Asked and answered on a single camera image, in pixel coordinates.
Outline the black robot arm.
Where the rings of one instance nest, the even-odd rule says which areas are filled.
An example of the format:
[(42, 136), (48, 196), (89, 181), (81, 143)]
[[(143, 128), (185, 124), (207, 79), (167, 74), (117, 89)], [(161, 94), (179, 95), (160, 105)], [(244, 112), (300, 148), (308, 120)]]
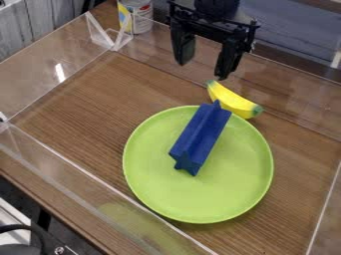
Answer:
[(213, 75), (224, 80), (254, 49), (259, 23), (239, 10), (239, 0), (168, 0), (172, 56), (183, 66), (193, 57), (195, 37), (220, 44)]

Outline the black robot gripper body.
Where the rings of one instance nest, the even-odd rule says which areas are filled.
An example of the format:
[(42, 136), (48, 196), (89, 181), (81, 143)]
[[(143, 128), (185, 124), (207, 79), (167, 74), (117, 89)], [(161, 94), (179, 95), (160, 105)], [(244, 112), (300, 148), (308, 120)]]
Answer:
[(193, 33), (213, 42), (239, 42), (239, 49), (254, 47), (256, 20), (239, 8), (240, 0), (168, 0), (168, 22), (177, 21)]

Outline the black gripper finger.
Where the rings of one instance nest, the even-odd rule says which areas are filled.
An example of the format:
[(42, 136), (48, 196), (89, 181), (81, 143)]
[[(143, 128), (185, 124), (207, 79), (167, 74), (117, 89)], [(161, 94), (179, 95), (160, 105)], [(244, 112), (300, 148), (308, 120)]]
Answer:
[(239, 49), (239, 42), (235, 39), (225, 39), (221, 43), (213, 67), (213, 75), (220, 81), (235, 71), (240, 56), (242, 51)]
[(169, 39), (173, 59), (183, 66), (193, 57), (195, 36), (177, 21), (169, 22)]

